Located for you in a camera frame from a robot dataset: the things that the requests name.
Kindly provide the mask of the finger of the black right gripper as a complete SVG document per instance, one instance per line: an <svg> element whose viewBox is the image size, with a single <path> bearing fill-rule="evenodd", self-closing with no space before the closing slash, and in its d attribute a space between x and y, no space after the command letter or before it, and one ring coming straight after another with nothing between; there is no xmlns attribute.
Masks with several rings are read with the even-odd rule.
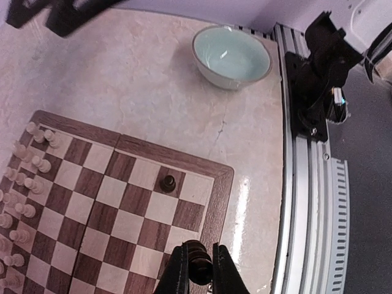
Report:
<svg viewBox="0 0 392 294"><path fill-rule="evenodd" d="M44 8L54 9L61 5L61 1L22 1L12 0L9 3L6 23L14 28L20 29L35 16L37 16Z"/></svg>
<svg viewBox="0 0 392 294"><path fill-rule="evenodd" d="M60 37L67 37L93 18L122 0L85 1L80 7L75 1L53 1L45 26Z"/></svg>

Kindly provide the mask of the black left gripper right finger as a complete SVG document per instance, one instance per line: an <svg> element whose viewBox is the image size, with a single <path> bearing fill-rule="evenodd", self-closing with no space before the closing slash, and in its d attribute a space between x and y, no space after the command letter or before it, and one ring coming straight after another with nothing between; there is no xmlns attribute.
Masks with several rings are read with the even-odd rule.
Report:
<svg viewBox="0 0 392 294"><path fill-rule="evenodd" d="M224 245L213 244L213 293L250 294Z"/></svg>

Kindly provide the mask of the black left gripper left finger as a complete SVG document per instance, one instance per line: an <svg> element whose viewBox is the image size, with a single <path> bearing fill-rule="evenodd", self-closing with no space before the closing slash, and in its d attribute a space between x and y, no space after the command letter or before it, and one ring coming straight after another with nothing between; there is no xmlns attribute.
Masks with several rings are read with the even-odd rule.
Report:
<svg viewBox="0 0 392 294"><path fill-rule="evenodd" d="M167 266L156 286L154 294L188 294L189 293L189 256L188 246L182 243L176 246L168 260Z"/></svg>

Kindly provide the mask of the black chess piece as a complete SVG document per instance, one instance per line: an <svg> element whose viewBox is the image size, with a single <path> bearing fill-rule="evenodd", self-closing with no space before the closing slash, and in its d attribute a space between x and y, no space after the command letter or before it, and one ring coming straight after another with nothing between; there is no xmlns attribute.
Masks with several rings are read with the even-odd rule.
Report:
<svg viewBox="0 0 392 294"><path fill-rule="evenodd" d="M213 263L206 247L199 240L186 241L189 279L197 285L207 285L213 278Z"/></svg>

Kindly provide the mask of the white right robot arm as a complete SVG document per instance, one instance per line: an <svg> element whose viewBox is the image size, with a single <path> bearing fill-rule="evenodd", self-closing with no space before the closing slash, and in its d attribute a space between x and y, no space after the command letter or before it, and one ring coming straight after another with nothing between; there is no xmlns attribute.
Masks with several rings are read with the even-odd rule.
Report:
<svg viewBox="0 0 392 294"><path fill-rule="evenodd" d="M44 8L50 8L48 26L68 36L103 11L145 10L213 23L245 25L269 31L277 22L306 29L323 11L344 28L348 42L363 52L383 31L391 32L391 1L2 1L6 23L21 28Z"/></svg>

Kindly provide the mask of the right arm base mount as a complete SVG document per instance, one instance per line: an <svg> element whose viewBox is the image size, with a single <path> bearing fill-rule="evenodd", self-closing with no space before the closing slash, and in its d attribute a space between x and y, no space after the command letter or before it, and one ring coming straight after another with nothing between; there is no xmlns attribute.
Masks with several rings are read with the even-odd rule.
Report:
<svg viewBox="0 0 392 294"><path fill-rule="evenodd" d="M295 135L326 142L326 115L333 104L333 88L345 85L349 71L363 58L330 19L331 12L322 12L304 34L310 55L304 58L287 52L291 126Z"/></svg>

